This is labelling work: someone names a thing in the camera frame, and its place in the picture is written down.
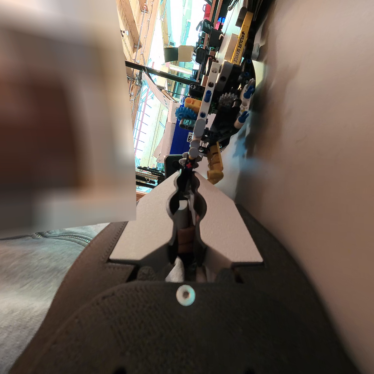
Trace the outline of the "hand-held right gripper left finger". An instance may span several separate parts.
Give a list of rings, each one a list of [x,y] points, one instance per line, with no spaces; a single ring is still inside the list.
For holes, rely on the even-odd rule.
[[[110,261],[171,261],[169,247],[175,241],[176,229],[170,200],[177,191],[177,178],[178,172],[173,173],[139,200],[136,220],[127,223]]]

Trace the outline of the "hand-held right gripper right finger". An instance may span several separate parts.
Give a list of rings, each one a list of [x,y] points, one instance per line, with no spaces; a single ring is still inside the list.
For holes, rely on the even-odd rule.
[[[206,208],[199,213],[200,239],[206,246],[206,267],[237,267],[262,264],[260,255],[232,199],[198,172],[197,194]]]

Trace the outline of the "multicoloured lego technic model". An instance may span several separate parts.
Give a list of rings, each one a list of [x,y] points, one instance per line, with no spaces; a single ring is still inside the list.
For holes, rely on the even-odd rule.
[[[241,65],[212,62],[205,86],[192,83],[189,94],[175,110],[179,127],[188,132],[188,148],[179,164],[180,199],[187,199],[192,173],[202,158],[208,161],[207,180],[215,185],[224,177],[222,151],[244,126],[250,112],[256,80],[250,59]]]

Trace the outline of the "black smartphone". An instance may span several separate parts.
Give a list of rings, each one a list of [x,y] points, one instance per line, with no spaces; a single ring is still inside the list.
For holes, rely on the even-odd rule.
[[[179,172],[183,167],[180,164],[180,160],[183,158],[182,154],[168,155],[165,157],[165,179],[173,175],[175,172]]]

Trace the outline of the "blue box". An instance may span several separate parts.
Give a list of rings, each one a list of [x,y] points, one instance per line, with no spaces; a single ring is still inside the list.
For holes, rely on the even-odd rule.
[[[189,151],[193,137],[193,129],[181,128],[180,120],[176,121],[173,138],[170,146],[166,148],[166,155],[180,155]]]

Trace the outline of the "grey hooded sweatshirt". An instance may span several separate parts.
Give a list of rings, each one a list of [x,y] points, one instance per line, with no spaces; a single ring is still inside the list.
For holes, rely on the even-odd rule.
[[[108,224],[1,239],[0,372],[8,373],[44,320],[68,269]]]

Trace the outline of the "white cardboard sheet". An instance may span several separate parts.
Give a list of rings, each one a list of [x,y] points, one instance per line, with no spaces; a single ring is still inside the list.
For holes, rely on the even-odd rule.
[[[166,91],[159,89],[152,77],[150,77],[150,75],[145,71],[142,72],[142,82],[147,85],[148,89],[165,108],[169,109],[170,105],[174,105],[175,108],[180,106],[180,103],[168,95]]]

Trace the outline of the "black metal beam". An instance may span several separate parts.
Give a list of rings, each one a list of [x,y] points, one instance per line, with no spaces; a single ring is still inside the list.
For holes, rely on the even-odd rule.
[[[166,78],[166,79],[169,79],[169,80],[172,80],[172,81],[175,81],[175,82],[179,82],[179,83],[182,83],[182,84],[186,84],[186,85],[190,85],[190,84],[198,84],[199,85],[200,84],[199,81],[194,81],[194,80],[187,79],[187,78],[184,78],[184,77],[180,77],[180,76],[177,76],[177,75],[174,75],[174,74],[170,74],[170,73],[167,73],[167,72],[156,70],[154,68],[146,67],[146,66],[143,66],[141,64],[130,62],[128,60],[125,61],[125,64],[126,64],[126,67],[129,67],[129,68],[132,68],[132,69],[135,69],[135,70],[139,70],[139,71],[143,71],[143,72],[147,73],[149,76],[151,74],[153,74],[153,75],[163,77],[163,78]]]

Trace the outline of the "pale wooden block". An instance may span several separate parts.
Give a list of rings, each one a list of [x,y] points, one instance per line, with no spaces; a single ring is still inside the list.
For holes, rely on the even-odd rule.
[[[226,49],[226,52],[225,52],[225,56],[224,56],[224,59],[223,61],[224,62],[229,62],[229,63],[232,63],[234,64],[235,62],[233,62],[233,59],[234,59],[234,56],[235,56],[235,51],[236,51],[236,44],[239,40],[239,36],[237,34],[231,34],[231,37],[230,37],[230,40],[227,44],[227,49]]]

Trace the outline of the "yellow printed strip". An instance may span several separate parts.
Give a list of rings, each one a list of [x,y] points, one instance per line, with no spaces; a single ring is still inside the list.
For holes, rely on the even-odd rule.
[[[235,49],[233,51],[230,63],[235,65],[240,65],[241,60],[243,57],[243,53],[245,50],[245,45],[248,39],[250,26],[253,18],[253,13],[250,11],[247,11],[243,23],[241,25],[240,34],[238,35],[238,39],[235,45]]]

